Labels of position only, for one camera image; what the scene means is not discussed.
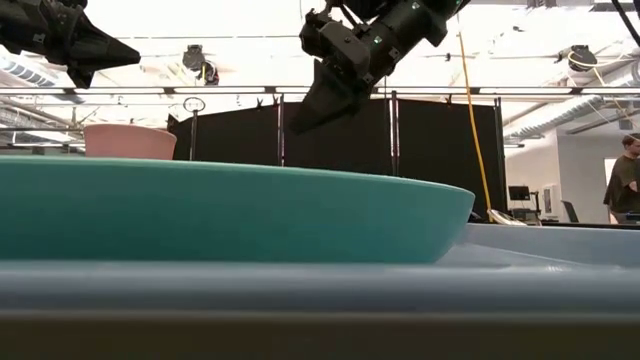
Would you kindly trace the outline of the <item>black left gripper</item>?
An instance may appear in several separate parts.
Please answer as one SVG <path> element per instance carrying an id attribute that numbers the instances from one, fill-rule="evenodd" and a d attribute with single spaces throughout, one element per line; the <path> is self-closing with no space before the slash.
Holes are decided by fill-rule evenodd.
<path id="1" fill-rule="evenodd" d="M 28 51 L 67 68 L 79 88 L 94 71 L 137 64 L 140 53 L 106 34 L 84 12 L 86 1 L 1 0 L 1 44 L 19 55 Z"/>

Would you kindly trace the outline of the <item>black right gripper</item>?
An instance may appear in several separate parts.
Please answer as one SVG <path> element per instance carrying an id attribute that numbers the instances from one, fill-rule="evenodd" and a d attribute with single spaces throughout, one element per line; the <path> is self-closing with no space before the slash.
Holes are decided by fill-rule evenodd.
<path id="1" fill-rule="evenodd" d="M 314 61 L 314 78 L 289 129 L 307 132 L 353 115 L 370 98 L 373 87 L 390 75 L 420 41 L 437 47 L 447 35 L 447 1 L 370 1 L 375 20 L 358 25 L 356 37 L 369 51 L 369 65 L 359 79 L 344 79 Z"/>

